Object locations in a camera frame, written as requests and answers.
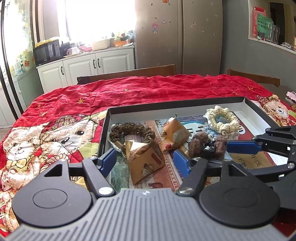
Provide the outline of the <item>light blue knitted scrunchie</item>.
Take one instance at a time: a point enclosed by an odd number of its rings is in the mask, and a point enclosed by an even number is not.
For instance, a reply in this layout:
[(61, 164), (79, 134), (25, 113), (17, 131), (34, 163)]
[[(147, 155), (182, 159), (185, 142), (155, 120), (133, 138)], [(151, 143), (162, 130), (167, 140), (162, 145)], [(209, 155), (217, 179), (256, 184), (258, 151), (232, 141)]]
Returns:
[(211, 129), (208, 124), (205, 124), (204, 132), (207, 133), (208, 138), (211, 141), (214, 141), (215, 139), (217, 139), (218, 136), (223, 136), (229, 141), (236, 141), (236, 140), (238, 140), (238, 137), (239, 137), (239, 132), (227, 133), (227, 132), (223, 131), (222, 133), (218, 133), (217, 131)]

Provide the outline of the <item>cream knitted scrunchie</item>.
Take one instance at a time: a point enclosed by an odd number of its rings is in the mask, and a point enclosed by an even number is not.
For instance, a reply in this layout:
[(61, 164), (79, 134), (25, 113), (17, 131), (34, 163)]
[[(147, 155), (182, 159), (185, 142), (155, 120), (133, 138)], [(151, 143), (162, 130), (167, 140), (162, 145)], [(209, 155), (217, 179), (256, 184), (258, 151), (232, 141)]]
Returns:
[(203, 117), (207, 119), (211, 130), (223, 136), (239, 134), (240, 121), (229, 108), (216, 105), (207, 109)]

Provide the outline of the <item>brown fuzzy claw clip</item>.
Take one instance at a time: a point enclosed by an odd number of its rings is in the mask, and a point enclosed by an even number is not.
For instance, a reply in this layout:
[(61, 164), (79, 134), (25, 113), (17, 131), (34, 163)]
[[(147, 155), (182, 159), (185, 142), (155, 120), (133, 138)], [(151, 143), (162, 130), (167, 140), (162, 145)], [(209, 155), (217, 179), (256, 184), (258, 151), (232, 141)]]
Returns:
[(219, 135), (215, 140), (210, 140), (206, 132), (198, 132), (188, 144), (188, 156), (207, 160), (223, 160), (227, 144), (227, 138), (222, 135)]

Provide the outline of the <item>brown pyramid paper packet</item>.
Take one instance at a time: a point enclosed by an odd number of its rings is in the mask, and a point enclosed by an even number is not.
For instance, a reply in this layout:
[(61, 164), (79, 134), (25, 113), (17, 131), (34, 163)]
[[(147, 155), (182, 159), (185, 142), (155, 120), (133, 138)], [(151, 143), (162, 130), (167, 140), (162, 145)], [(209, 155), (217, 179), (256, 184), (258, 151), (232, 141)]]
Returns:
[(161, 151), (170, 151), (182, 146), (190, 136), (190, 132), (176, 118), (169, 118), (161, 133)]

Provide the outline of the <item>brown braided scrunchie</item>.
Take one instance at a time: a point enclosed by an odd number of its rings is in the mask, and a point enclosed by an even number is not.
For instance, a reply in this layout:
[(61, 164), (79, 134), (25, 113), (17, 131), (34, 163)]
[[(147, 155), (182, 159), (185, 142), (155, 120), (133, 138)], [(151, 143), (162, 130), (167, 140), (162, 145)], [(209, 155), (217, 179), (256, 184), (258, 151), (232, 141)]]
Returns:
[(144, 139), (144, 143), (147, 144), (156, 137), (155, 132), (147, 126), (136, 123), (121, 123), (111, 128), (109, 138), (110, 141), (115, 144), (116, 142), (120, 142), (121, 138), (128, 135), (141, 135)]

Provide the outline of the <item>pink scalloped paper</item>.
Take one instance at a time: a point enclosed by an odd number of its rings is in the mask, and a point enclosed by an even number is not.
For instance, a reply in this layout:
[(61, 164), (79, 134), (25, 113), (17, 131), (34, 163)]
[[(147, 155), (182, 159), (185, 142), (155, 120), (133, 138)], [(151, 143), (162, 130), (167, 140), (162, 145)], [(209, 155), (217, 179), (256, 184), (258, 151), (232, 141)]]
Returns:
[(288, 91), (286, 93), (287, 98), (289, 98), (291, 101), (296, 102), (296, 93), (294, 91)]

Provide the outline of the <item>black shallow cardboard box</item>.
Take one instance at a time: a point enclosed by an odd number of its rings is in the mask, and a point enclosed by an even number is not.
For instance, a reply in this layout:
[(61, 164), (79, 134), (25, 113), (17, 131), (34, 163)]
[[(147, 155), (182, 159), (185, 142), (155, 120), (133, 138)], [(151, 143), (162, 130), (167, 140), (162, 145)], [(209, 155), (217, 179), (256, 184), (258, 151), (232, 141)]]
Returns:
[(231, 140), (250, 139), (263, 134), (267, 128), (279, 125), (255, 102), (246, 97), (206, 98), (171, 102), (159, 102), (109, 108), (104, 120), (98, 155), (102, 156), (113, 145), (110, 142), (111, 128), (116, 124), (136, 123), (151, 128), (161, 144), (185, 139), (181, 148), (186, 151), (192, 137), (208, 130), (207, 109), (220, 106), (228, 108), (238, 119), (240, 130), (230, 134)]

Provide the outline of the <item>dark wooden chair back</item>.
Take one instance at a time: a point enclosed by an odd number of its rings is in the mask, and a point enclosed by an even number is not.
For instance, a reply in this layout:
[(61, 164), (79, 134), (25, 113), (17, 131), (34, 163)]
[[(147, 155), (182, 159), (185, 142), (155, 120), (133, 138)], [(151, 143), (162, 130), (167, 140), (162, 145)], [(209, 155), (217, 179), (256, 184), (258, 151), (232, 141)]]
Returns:
[(77, 84), (83, 85), (83, 84), (89, 84), (92, 82), (97, 82), (99, 80), (109, 80), (114, 78), (123, 78), (123, 77), (131, 77), (131, 76), (152, 77), (152, 76), (160, 75), (160, 76), (166, 77), (166, 76), (173, 76), (176, 74), (177, 72), (176, 72), (175, 64), (170, 64), (170, 65), (139, 68), (139, 69), (98, 74), (98, 75), (79, 76), (77, 77)]

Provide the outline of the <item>white kitchen cabinet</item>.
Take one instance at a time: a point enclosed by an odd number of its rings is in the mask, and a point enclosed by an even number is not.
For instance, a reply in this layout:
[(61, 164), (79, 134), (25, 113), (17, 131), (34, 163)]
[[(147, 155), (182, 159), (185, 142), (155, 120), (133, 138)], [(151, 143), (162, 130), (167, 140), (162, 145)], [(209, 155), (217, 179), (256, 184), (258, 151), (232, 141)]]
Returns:
[(133, 70), (134, 45), (65, 57), (37, 67), (45, 93), (77, 84), (77, 77)]

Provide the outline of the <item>green paper sign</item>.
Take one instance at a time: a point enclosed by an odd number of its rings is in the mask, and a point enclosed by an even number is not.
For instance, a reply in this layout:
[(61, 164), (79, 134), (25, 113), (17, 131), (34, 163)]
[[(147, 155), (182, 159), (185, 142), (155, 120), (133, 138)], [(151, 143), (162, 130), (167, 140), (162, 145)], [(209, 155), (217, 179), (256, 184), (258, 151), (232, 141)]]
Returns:
[(273, 30), (273, 21), (264, 15), (257, 15), (257, 38), (262, 40), (271, 40)]

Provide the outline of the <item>white mug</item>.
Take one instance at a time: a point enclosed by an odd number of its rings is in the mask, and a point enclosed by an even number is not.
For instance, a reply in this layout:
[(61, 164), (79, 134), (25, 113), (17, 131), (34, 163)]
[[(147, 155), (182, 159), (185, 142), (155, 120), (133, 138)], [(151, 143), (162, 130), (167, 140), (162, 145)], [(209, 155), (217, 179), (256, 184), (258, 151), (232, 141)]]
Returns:
[(70, 49), (67, 50), (66, 54), (67, 55), (73, 55), (73, 54), (76, 54), (77, 53), (77, 49), (72, 47)]

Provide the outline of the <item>steel double-door refrigerator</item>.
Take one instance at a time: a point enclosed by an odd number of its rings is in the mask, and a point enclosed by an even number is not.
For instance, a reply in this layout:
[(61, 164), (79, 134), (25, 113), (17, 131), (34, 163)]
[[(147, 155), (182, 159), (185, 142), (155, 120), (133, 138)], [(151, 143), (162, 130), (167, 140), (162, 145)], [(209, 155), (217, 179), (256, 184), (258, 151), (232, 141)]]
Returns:
[(221, 0), (135, 1), (137, 68), (173, 64), (179, 74), (218, 75)]

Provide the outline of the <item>beige plastic basin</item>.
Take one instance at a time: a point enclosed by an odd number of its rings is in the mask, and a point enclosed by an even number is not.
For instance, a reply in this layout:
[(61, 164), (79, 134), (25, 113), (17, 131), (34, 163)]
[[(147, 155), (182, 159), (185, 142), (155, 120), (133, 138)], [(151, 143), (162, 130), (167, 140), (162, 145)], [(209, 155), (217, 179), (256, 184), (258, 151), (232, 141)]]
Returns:
[(103, 39), (103, 40), (92, 43), (93, 51), (104, 50), (109, 47), (110, 47), (110, 39)]

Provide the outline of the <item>orange bowl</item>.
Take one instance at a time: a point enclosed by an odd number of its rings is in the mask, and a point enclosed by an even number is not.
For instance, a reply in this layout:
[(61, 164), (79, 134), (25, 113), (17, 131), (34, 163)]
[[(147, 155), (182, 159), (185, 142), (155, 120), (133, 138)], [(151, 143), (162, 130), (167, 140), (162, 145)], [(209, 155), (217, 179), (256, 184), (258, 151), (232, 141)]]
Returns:
[(130, 40), (124, 40), (124, 41), (114, 41), (114, 47), (118, 48), (118, 47), (122, 47), (124, 45), (127, 45), (130, 43)]

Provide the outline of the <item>black microwave oven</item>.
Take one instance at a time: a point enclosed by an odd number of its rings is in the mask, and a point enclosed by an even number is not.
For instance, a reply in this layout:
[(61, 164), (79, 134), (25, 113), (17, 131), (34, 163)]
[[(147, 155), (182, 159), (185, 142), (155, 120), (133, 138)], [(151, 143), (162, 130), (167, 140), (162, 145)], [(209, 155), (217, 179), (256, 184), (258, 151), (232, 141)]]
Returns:
[(33, 49), (36, 66), (40, 66), (55, 60), (61, 59), (62, 53), (60, 50), (59, 40), (43, 43)]

